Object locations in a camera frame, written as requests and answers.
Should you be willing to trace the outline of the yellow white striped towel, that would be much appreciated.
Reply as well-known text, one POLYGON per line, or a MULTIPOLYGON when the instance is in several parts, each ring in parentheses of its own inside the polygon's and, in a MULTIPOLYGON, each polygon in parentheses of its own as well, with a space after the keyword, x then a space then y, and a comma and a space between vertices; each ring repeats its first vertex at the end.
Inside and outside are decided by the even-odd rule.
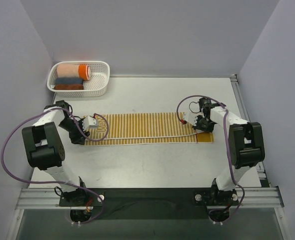
POLYGON ((179 122, 175 112, 123 113, 97 116, 98 128, 90 130, 86 146, 116 146, 171 143, 213 143, 212 133, 199 132, 179 122))

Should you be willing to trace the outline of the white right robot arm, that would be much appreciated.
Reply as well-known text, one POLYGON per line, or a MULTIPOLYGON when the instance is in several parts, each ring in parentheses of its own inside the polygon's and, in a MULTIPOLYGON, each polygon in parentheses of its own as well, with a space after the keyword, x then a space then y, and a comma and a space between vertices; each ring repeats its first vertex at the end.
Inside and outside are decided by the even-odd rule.
POLYGON ((216 125, 223 128, 228 167, 216 177, 209 196, 209 205, 228 205, 238 200, 235 188, 244 174, 265 159, 262 126, 249 122, 227 110, 222 103, 212 103, 202 97, 198 101, 199 112, 193 128, 205 133, 214 131, 216 125))

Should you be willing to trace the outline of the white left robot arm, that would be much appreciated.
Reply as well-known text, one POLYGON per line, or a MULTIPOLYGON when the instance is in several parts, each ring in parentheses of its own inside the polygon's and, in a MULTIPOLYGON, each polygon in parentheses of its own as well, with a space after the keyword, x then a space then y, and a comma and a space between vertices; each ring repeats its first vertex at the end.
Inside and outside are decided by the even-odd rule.
POLYGON ((67 113, 72 106, 64 100, 48 105, 35 124, 22 129, 22 138, 28 163, 50 175, 58 184, 59 196, 71 205, 83 206, 88 202, 89 194, 80 187, 85 183, 64 163, 66 153, 58 133, 58 127, 68 132, 72 144, 84 145, 90 135, 89 126, 84 118, 74 122, 67 113))

